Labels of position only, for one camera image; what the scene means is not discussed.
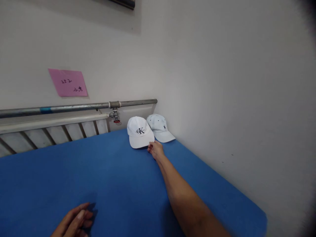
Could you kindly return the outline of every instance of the ck logo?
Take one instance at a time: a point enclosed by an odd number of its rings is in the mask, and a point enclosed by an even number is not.
[[[142,133],[145,133],[144,131],[143,131],[143,128],[139,128],[139,129],[137,129],[137,131],[136,131],[137,133],[139,133],[139,134],[142,134]]]

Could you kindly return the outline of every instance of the white wall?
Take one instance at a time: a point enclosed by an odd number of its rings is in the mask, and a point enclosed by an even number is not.
[[[269,236],[299,236],[315,194],[313,40],[290,0],[0,0],[0,109],[157,98]],[[89,96],[58,97],[47,68],[81,70]],[[121,120],[152,107],[137,110]]]
[[[186,147],[301,236],[316,194],[315,38],[293,1],[181,1],[155,109]]]

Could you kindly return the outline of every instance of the white baseball cap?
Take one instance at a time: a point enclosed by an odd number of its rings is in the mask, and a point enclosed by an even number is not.
[[[147,117],[147,122],[158,141],[166,143],[175,139],[175,137],[168,131],[167,122],[163,116],[158,114],[149,115]]]
[[[144,118],[131,117],[127,123],[129,143],[132,148],[148,146],[155,141],[155,136]]]

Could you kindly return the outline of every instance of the gray pipe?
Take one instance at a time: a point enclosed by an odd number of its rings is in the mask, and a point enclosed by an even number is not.
[[[158,102],[157,99],[123,101],[121,102],[121,107],[143,105],[143,104],[156,104],[157,102]],[[8,110],[0,110],[0,119],[30,116],[30,115],[73,112],[73,111],[82,111],[82,110],[94,110],[94,109],[98,110],[98,109],[107,109],[108,107],[109,107],[109,103],[107,102],[107,103],[99,103],[99,104],[81,104],[81,105],[38,107],[38,108],[8,109]]]

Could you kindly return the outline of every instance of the pink sticky note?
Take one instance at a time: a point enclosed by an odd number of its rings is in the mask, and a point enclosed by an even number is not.
[[[82,72],[48,69],[59,96],[88,96]]]

